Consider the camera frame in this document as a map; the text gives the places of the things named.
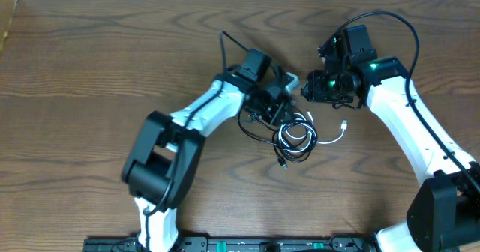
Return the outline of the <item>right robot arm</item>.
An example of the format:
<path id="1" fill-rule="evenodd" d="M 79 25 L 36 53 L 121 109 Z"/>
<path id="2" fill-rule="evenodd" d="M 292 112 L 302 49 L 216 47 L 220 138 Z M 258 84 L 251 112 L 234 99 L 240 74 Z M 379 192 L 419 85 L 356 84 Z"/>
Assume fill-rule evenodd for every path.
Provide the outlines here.
<path id="1" fill-rule="evenodd" d="M 479 163 L 445 132 L 407 69 L 380 58 L 365 25 L 340 28 L 319 48 L 325 67 L 309 73 L 310 102 L 368 107 L 388 128 L 418 182 L 406 220 L 373 235 L 366 251 L 454 251 L 479 240 Z"/>

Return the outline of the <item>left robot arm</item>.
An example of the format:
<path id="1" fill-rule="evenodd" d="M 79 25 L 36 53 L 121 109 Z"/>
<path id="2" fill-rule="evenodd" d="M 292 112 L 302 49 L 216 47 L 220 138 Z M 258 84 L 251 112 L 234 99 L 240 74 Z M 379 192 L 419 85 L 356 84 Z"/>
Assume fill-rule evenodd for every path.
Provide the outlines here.
<path id="1" fill-rule="evenodd" d="M 141 251 L 171 251 L 179 237 L 177 208 L 187 195 L 206 138 L 242 110 L 280 126 L 292 119 L 299 78 L 256 49 L 241 64 L 224 65 L 209 89 L 168 115 L 145 118 L 121 171 L 139 211 Z"/>

